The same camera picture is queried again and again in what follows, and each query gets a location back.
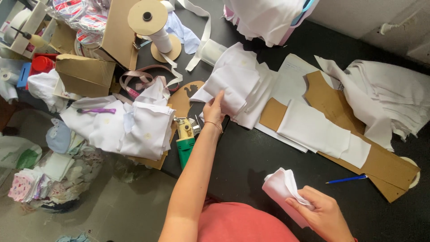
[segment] bracelet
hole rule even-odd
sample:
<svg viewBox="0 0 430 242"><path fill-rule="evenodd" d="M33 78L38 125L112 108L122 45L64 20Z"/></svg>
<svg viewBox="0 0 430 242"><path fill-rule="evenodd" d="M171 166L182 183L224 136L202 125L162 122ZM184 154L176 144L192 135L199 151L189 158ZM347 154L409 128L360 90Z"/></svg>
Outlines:
<svg viewBox="0 0 430 242"><path fill-rule="evenodd" d="M220 130L221 130L221 133L224 133L224 131L222 131L222 128L221 128L220 126L218 126L218 124L216 124L216 123L214 123L214 122L211 122L211 121L205 121L203 124L206 124L206 123L215 124L215 126L217 126L217 127L218 127L218 129L220 129Z"/></svg>

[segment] blue striped fabric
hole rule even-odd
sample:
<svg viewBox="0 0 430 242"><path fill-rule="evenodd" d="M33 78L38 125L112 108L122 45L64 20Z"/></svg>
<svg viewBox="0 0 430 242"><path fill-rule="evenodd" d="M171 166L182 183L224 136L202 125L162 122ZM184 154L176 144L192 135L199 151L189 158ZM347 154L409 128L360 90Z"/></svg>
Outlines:
<svg viewBox="0 0 430 242"><path fill-rule="evenodd" d="M185 53L194 54L200 44L200 39L192 30L182 25L178 16L171 11L164 26L167 33L175 35L184 44Z"/></svg>

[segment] pink measuring tape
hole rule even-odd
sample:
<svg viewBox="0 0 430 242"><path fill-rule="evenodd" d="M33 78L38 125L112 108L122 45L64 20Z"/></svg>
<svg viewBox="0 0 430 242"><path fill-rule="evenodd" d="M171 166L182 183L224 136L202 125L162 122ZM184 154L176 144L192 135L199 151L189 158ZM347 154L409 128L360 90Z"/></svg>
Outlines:
<svg viewBox="0 0 430 242"><path fill-rule="evenodd" d="M167 88L169 91L174 92L179 89L179 83L177 83L177 86L175 88L170 89L167 87L166 78L164 76L156 76L155 78L153 78L152 75L150 75L149 73L143 72L152 68L163 68L168 70L170 73L172 72L171 70L169 70L167 67L163 65L149 65L147 67L144 67L135 71L127 71L120 77L121 87L124 90L126 90L128 94L134 99L139 96L139 93L133 90L132 88L128 87L128 83L133 77L138 77L142 81L142 83L136 84L136 90L141 90L152 86L154 84L154 80L156 80L157 77L161 78L161 81L163 82L163 86Z"/></svg>

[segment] black table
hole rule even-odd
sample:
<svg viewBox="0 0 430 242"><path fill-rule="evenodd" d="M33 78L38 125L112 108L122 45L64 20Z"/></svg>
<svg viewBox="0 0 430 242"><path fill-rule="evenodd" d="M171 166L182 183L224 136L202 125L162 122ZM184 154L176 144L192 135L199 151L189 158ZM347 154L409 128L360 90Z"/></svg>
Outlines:
<svg viewBox="0 0 430 242"><path fill-rule="evenodd" d="M315 23L304 21L287 40L285 47L264 48L260 40L246 41L236 28L222 16L222 1L192 1L208 10L212 17L211 39L230 47L241 42L258 54L259 62L266 62L270 69L277 71L284 58L293 53L319 67L314 55L334 60L345 69L353 60L363 59L390 63L413 69L425 74L430 70L402 57L370 46L359 40L327 29ZM205 20L184 10L176 4L176 14L185 26L201 36ZM207 80L212 67L200 62L187 73L184 69L192 55L183 50L177 71L184 75L182 83ZM154 64L149 46L139 52L138 68ZM199 114L203 104L193 106L190 114ZM284 222L300 241L322 241L309 228L301 229L288 215L261 189L264 177L279 167L292 169L298 187L312 186L332 196L338 201L352 234L359 241L428 241L430 239L430 126L419 132L419 139L408 137L403 143L393 135L392 145L395 153L414 160L421 168L419 184L409 190L392 204L388 203L370 180L351 181L338 184L325 184L334 179L351 177L355 174L334 162L308 152L306 154L260 132L246 130L234 122L228 122L215 154L208 193L221 201L243 202L266 211ZM179 177L179 163L176 142L166 158L162 171Z"/></svg>

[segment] hand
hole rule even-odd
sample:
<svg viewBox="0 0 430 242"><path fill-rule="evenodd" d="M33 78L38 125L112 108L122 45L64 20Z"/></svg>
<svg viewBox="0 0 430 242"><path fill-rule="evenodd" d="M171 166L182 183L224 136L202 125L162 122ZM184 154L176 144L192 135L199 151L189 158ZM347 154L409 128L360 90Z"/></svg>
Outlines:
<svg viewBox="0 0 430 242"><path fill-rule="evenodd" d="M354 238L334 198L310 187L297 190L300 196L310 201L315 210L311 211L296 199L285 202L299 212L311 228L327 242L354 242Z"/></svg>
<svg viewBox="0 0 430 242"><path fill-rule="evenodd" d="M218 93L218 95L207 102L203 108L203 117L205 121L211 121L216 123L219 127L224 120L225 114L221 112L221 100L224 97L224 91Z"/></svg>

